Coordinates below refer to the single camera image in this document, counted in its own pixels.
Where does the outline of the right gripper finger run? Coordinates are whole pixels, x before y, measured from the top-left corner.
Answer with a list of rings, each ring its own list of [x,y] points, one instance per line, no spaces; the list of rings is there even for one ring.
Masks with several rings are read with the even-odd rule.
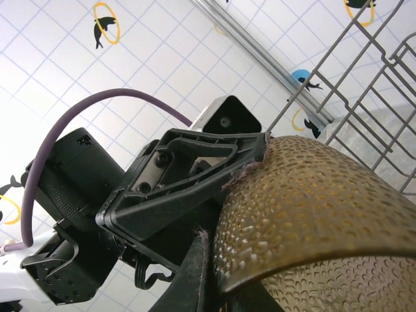
[[[207,311],[209,304],[212,246],[209,232],[199,229],[173,282],[152,311]]]

